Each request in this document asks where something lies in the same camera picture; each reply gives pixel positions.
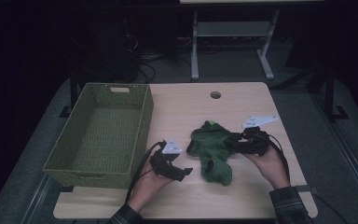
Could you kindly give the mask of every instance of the basket handle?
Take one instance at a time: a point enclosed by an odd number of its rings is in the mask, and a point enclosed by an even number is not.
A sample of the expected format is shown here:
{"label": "basket handle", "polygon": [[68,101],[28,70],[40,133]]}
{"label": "basket handle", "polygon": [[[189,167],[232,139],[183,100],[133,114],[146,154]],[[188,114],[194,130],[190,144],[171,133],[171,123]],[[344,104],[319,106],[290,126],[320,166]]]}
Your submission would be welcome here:
{"label": "basket handle", "polygon": [[111,92],[122,92],[122,93],[130,93],[130,88],[127,87],[110,87]]}

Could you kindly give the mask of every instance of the green cloth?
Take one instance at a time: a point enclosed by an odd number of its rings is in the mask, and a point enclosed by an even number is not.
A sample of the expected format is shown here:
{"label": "green cloth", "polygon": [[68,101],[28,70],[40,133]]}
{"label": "green cloth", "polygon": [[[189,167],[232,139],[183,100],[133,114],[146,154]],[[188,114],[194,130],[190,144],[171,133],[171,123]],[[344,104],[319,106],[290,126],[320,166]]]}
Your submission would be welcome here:
{"label": "green cloth", "polygon": [[200,157],[201,175],[208,182],[228,186],[232,180],[231,167],[226,164],[227,158],[235,154],[232,147],[225,144],[231,132],[218,123],[207,120],[191,133],[191,143],[187,148],[190,156]]}

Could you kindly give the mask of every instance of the green basket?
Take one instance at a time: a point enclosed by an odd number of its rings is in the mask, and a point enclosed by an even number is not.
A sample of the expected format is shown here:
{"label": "green basket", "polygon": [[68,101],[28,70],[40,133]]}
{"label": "green basket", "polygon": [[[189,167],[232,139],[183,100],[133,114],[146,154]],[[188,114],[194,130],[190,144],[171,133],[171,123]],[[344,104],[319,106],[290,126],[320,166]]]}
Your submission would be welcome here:
{"label": "green basket", "polygon": [[43,171],[65,186],[127,189],[145,154],[148,85],[88,83]]}

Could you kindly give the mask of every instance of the metal stand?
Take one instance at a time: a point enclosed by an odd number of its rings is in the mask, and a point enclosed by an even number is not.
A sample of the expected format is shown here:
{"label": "metal stand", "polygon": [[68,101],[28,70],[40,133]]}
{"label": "metal stand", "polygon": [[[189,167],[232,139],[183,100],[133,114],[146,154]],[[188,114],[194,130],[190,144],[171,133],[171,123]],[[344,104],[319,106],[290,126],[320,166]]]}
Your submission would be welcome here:
{"label": "metal stand", "polygon": [[279,10],[275,10],[270,21],[198,21],[197,11],[195,11],[193,20],[193,50],[191,52],[191,79],[198,80],[200,78],[197,57],[198,36],[265,36],[266,42],[262,49],[257,50],[257,55],[263,66],[266,78],[269,80],[273,79],[274,75],[266,55],[279,12]]}

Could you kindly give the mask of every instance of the plaid sleeve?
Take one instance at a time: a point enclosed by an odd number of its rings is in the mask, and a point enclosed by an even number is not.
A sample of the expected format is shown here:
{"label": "plaid sleeve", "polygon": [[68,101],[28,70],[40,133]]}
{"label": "plaid sleeve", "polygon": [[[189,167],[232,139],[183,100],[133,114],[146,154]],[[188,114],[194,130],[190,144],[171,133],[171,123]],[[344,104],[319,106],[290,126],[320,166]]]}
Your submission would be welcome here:
{"label": "plaid sleeve", "polygon": [[109,219],[106,224],[135,224],[140,223],[141,215],[136,213],[126,203]]}
{"label": "plaid sleeve", "polygon": [[270,192],[269,196],[271,197],[278,223],[313,223],[296,188],[276,189]]}

